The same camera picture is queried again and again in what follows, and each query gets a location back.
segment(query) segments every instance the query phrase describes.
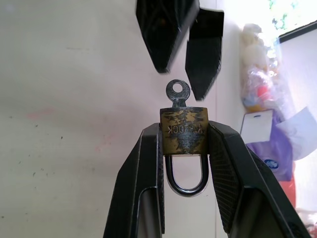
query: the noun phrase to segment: clear plastic bag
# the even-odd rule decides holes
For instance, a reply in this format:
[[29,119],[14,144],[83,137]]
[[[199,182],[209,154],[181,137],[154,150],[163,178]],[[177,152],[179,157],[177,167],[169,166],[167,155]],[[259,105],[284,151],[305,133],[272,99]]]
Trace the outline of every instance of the clear plastic bag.
[[256,24],[241,32],[241,97],[249,112],[274,109],[282,119],[290,118],[294,105],[283,77],[279,42]]

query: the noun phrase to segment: key hole ring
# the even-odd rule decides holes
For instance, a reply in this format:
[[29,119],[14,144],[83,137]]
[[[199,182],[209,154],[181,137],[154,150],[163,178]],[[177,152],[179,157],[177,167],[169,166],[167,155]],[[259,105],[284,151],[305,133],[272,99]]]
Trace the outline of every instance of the key hole ring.
[[191,189],[182,188],[175,180],[174,171],[173,171],[173,158],[171,155],[165,156],[165,166],[166,166],[166,176],[167,181],[171,189],[176,192],[178,195],[184,197],[194,197],[202,193],[208,184],[209,178],[209,164],[208,164],[208,155],[200,155],[201,163],[201,180],[197,186]]
[[[173,86],[175,84],[179,84],[182,86],[182,90],[180,92],[176,92],[173,89]],[[182,101],[183,103],[185,103],[185,101],[190,96],[190,87],[186,82],[179,79],[174,79],[170,81],[166,86],[166,95],[173,102],[173,105],[178,101]]]

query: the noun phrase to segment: black plastic arm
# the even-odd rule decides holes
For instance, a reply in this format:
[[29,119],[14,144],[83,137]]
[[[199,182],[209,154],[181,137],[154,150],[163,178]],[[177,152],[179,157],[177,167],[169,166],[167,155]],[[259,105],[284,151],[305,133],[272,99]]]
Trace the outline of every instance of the black plastic arm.
[[210,121],[210,164],[230,238],[310,238],[272,171],[227,125]]
[[145,128],[115,182],[104,238],[161,238],[163,156],[159,123]]

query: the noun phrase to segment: purple bag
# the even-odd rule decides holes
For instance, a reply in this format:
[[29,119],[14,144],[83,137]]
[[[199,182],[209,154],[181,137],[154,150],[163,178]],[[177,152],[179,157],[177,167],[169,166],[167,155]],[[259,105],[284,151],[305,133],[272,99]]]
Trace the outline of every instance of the purple bag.
[[293,152],[284,132],[276,127],[281,122],[276,111],[273,111],[269,141],[248,143],[247,146],[270,167],[278,181],[290,181],[293,173]]

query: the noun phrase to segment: white paper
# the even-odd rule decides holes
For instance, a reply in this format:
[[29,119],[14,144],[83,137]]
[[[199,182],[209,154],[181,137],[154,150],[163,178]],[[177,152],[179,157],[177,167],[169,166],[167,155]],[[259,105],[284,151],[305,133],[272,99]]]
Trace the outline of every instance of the white paper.
[[244,143],[269,141],[272,129],[273,110],[245,114],[241,137]]
[[300,160],[317,149],[317,122],[307,107],[276,127],[290,140],[293,160]]

